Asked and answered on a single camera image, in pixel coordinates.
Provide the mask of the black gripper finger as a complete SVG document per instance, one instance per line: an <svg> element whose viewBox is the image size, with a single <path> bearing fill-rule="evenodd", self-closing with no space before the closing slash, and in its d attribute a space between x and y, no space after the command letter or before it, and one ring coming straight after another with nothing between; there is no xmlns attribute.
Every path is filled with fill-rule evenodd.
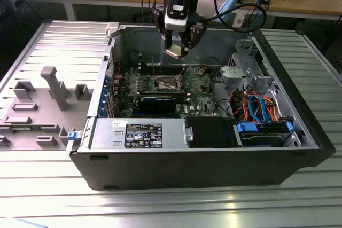
<svg viewBox="0 0 342 228"><path fill-rule="evenodd" d="M157 31L162 35L164 40L164 50L169 49L172 45L172 31L165 27L165 17L161 7L152 8L153 20Z"/></svg>
<svg viewBox="0 0 342 228"><path fill-rule="evenodd" d="M201 40L206 26L202 24L192 25L187 27L184 32L181 32L181 55L186 56L189 49L193 49Z"/></svg>

